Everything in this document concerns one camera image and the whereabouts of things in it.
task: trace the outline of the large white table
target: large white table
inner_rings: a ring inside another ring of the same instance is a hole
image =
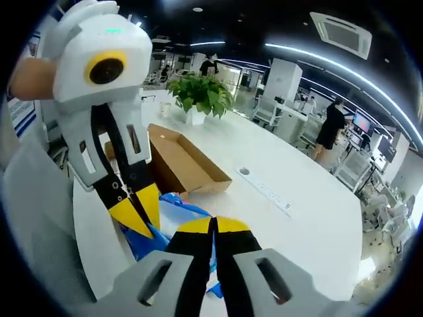
[[[162,118],[161,100],[172,98],[158,91],[154,102],[142,105],[143,124],[183,133],[233,179],[226,192],[193,197],[195,204],[245,222],[262,248],[277,250],[309,272],[316,290],[333,300],[349,300],[362,253],[356,196],[309,157],[245,118],[228,112],[221,120],[207,117],[203,125],[188,126],[176,106]],[[236,172],[240,167],[290,203],[291,217],[244,180]],[[134,259],[96,192],[84,192],[75,181],[73,195],[78,248],[97,296],[107,293],[113,278]],[[206,296],[201,316],[225,316],[223,301]]]

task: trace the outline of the black ceiling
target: black ceiling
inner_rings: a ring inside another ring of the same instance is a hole
[[[353,69],[386,92],[413,124],[423,131],[417,119],[422,92],[420,72],[404,48],[406,34],[396,32],[394,27],[399,24],[395,16],[399,15],[400,11],[412,10],[409,5],[404,8],[398,4],[370,5],[369,1],[362,0],[117,0],[117,2],[121,8],[120,14],[127,16],[131,13],[132,21],[140,20],[142,28],[151,38],[157,35],[169,36],[170,43],[154,44],[154,48],[159,50],[164,46],[172,46],[173,49],[170,51],[176,53],[217,53],[219,58],[265,65],[268,65],[268,60],[274,57],[300,60],[335,73],[366,91],[391,114],[387,114],[378,103],[338,77],[306,64],[299,64],[304,77],[347,96],[368,110],[380,122],[397,125],[392,120],[393,116],[396,117],[418,147],[423,149],[423,145],[415,138],[416,134],[410,124],[399,111],[363,81],[314,57],[267,48],[264,45],[273,43],[299,48]],[[192,10],[194,7],[201,7],[203,12],[194,12]],[[370,31],[373,38],[368,59],[361,59],[322,42],[310,17],[312,11],[347,20]],[[225,41],[225,44],[189,47],[191,43],[218,40]],[[188,46],[176,46],[176,43]]]

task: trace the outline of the open cardboard box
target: open cardboard box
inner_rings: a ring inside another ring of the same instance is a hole
[[[216,164],[181,133],[150,124],[150,169],[162,193],[176,192],[183,199],[189,193],[225,191],[232,182]]]

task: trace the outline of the computer monitor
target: computer monitor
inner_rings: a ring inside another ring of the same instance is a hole
[[[358,112],[354,114],[354,117],[352,118],[352,123],[356,127],[359,127],[361,130],[363,130],[366,133],[370,129],[370,121],[367,120],[363,115],[359,114]]]
[[[386,158],[388,162],[392,162],[397,153],[397,150],[392,146],[391,142],[386,137],[382,137],[381,142],[377,149]]]
[[[356,135],[355,133],[352,133],[350,136],[350,141],[353,142],[358,147],[362,146],[363,138],[359,135]]]

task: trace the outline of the woman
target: woman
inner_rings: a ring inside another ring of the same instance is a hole
[[[343,99],[336,97],[335,101],[326,110],[327,118],[319,132],[316,140],[316,149],[313,153],[313,160],[319,164],[324,161],[327,151],[333,148],[333,143],[335,143],[339,133],[345,128],[346,122],[342,113],[343,105]]]
[[[161,82],[164,83],[169,78],[169,65],[166,65],[165,68],[161,71]]]

